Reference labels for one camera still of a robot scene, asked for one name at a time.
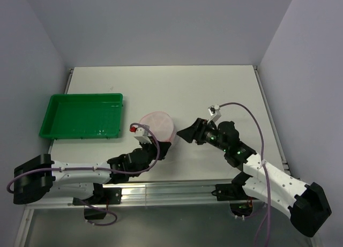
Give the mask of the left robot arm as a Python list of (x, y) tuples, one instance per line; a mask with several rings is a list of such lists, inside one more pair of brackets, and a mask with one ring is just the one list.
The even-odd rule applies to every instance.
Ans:
[(41, 154), (14, 169), (14, 179), (7, 191), (16, 205), (31, 204), (43, 197), (71, 197), (98, 204), (105, 197), (105, 184), (126, 183), (132, 177), (149, 171), (165, 158), (170, 142), (141, 143), (127, 154), (103, 163), (70, 164)]

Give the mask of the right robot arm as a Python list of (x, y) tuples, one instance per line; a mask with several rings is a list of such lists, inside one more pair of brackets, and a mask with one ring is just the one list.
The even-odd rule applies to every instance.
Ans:
[(291, 177), (274, 165), (263, 162), (254, 149), (240, 141), (234, 122), (217, 127), (198, 118), (177, 132), (188, 143), (210, 144), (224, 152), (224, 158), (240, 172), (228, 184), (217, 184), (212, 192), (218, 201), (249, 197), (270, 203), (282, 212), (304, 236), (313, 237), (332, 214), (323, 188)]

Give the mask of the green plastic tray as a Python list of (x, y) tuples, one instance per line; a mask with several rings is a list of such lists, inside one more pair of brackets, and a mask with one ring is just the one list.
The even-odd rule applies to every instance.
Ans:
[(121, 93), (55, 94), (39, 136), (50, 140), (118, 138), (122, 110)]

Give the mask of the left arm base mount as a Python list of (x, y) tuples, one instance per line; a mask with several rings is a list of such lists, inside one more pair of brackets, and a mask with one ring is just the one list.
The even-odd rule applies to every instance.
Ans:
[(118, 205), (121, 203), (122, 189), (121, 188), (94, 188), (91, 191), (91, 196), (86, 199), (73, 198), (73, 206), (84, 206), (84, 218), (88, 223), (100, 225), (98, 221), (104, 220), (106, 215), (112, 215), (114, 222), (117, 220), (117, 215), (109, 210), (110, 205)]

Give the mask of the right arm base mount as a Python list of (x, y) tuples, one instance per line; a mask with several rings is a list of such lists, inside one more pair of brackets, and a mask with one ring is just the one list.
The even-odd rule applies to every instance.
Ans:
[(246, 217), (252, 214), (252, 197), (247, 196), (241, 186), (231, 183), (216, 184), (211, 195), (216, 197), (217, 201), (228, 201), (233, 215)]

